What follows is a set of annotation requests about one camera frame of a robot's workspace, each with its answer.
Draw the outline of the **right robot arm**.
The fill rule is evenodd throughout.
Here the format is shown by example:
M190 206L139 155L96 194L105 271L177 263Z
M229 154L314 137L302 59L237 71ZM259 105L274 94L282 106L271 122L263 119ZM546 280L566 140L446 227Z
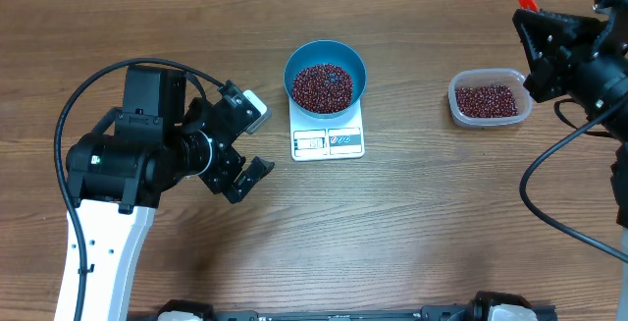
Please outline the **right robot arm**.
M618 206L616 222L627 228L627 11L611 9L609 18L517 10L512 18L530 68L524 87L538 102L554 100L580 105L588 122L541 154L524 172L519 193L524 205L540 220L560 232L622 262L627 261L627 234L616 249L570 228L544 213L530 199L532 174L557 150L601 125L604 137L620 142L611 165L610 183Z

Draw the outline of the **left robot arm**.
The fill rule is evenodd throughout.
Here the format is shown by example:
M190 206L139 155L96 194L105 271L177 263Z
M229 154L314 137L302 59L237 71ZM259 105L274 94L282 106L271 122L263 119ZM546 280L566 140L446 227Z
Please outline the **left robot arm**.
M242 201L274 165L232 147L270 115L250 90L187 110L112 108L69 151L61 186L70 201L57 320L124 320L138 257L164 191L197 176L228 202Z

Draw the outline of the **red beans in bowl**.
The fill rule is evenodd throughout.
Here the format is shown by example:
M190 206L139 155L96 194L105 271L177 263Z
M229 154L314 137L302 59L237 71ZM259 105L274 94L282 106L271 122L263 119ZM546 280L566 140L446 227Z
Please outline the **red beans in bowl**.
M351 104L353 81L340 66L318 64L297 73L290 95L307 111L317 114L337 113Z

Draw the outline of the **white digital kitchen scale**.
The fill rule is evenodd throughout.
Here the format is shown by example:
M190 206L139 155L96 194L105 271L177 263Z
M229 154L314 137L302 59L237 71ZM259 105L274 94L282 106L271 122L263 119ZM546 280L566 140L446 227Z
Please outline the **white digital kitchen scale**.
M366 149L361 102L337 117L321 118L291 101L289 134L290 154L296 162L361 158Z

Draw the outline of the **blue metal bowl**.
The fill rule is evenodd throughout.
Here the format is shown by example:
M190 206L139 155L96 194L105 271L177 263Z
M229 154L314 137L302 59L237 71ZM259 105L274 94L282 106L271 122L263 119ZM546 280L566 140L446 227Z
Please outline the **blue metal bowl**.
M293 79L297 73L305 68L318 64L333 64L347 71L353 81L353 95L349 107L361 100L367 84L367 72L362 58L352 48L341 42L334 40L316 40L294 51L285 66L284 85L290 101L296 103L292 99L290 91L292 90ZM300 108L307 114L317 114L307 111L302 107ZM346 110L347 108L337 113L320 114L320 116L321 118L333 118L346 112Z

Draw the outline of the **clear plastic container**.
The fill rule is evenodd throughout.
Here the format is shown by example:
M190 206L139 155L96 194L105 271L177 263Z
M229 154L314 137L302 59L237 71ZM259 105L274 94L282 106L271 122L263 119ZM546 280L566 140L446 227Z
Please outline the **clear plastic container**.
M464 71L456 75L448 86L448 102L453 121L462 128L486 129L518 124L531 114L533 100L524 88L525 77L518 71L506 68ZM489 85L504 85L512 93L517 114L509 117L478 118L466 116L458 106L455 92L459 88L476 88Z

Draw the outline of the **red beans pile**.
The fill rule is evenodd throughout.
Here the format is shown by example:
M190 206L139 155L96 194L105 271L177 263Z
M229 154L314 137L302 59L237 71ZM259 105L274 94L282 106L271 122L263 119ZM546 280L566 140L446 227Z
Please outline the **red beans pile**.
M470 118L505 118L519 114L512 90L504 84L455 90L460 112Z

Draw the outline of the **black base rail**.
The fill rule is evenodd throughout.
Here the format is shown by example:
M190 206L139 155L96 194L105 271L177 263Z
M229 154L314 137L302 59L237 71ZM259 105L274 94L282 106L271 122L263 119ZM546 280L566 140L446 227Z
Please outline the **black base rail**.
M260 313L216 311L207 303L172 299L151 313L132 314L131 321L557 321L553 305L534 306L523 296L478 292L465 304L424 305L414 310L319 311Z

